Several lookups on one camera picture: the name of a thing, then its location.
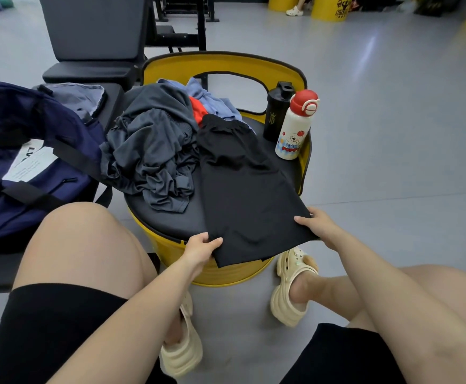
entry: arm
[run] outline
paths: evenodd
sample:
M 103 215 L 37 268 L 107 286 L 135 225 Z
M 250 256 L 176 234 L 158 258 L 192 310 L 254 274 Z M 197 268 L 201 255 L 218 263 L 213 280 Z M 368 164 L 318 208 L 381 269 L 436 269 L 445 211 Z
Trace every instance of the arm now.
M 466 324 L 327 214 L 296 217 L 337 251 L 364 307 L 409 383 L 466 382 Z
M 207 239 L 191 237 L 181 258 L 110 316 L 48 384 L 146 382 L 188 286 L 222 244 Z

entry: black metal rack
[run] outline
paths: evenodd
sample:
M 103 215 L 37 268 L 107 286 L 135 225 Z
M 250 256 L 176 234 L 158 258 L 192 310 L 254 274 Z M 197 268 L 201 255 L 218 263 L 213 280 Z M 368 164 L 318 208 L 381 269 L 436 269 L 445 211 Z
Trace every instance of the black metal rack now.
M 158 20 L 169 21 L 167 15 L 195 15 L 198 14 L 198 0 L 155 0 Z M 207 22 L 219 22 L 215 18 L 214 0 L 204 0 L 204 14 L 208 15 Z

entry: black cloth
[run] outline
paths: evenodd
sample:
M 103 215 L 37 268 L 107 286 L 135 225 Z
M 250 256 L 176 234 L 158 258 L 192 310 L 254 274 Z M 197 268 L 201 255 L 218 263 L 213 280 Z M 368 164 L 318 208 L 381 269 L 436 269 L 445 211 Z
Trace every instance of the black cloth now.
M 309 212 L 256 135 L 240 121 L 203 117 L 197 137 L 202 199 L 219 267 L 270 258 L 317 237 L 293 217 Z
M 127 300 L 70 284 L 13 290 L 0 320 L 0 383 L 44 384 Z M 147 383 L 176 384 L 157 360 Z
M 369 330 L 320 323 L 281 384 L 405 384 L 382 337 Z

